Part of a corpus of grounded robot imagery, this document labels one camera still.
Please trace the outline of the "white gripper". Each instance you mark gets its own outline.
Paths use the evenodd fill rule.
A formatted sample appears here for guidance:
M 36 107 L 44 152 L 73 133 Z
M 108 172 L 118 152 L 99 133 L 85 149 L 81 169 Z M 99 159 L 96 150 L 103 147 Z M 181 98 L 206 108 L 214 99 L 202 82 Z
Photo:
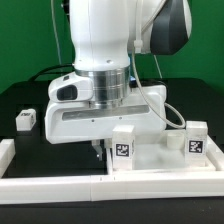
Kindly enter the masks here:
M 132 88 L 122 105 L 115 108 L 94 109 L 86 102 L 58 103 L 50 99 L 45 115 L 46 139 L 51 144 L 91 141 L 98 159 L 102 160 L 99 139 L 111 138 L 117 125 L 133 125 L 137 136 L 161 133 L 166 129 L 166 123 L 161 119 L 166 116 L 166 87 L 156 85 L 143 90 L 160 115 L 149 108 L 138 88 Z

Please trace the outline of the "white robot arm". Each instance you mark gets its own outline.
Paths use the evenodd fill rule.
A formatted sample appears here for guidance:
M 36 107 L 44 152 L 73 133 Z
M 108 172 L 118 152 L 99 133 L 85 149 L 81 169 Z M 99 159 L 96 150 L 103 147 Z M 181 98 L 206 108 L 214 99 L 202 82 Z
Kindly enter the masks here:
M 166 120 L 166 87 L 131 87 L 134 55 L 172 55 L 189 40 L 188 0 L 70 0 L 74 71 L 48 88 L 46 139 L 52 144 L 109 140 L 132 127 L 155 137 Z

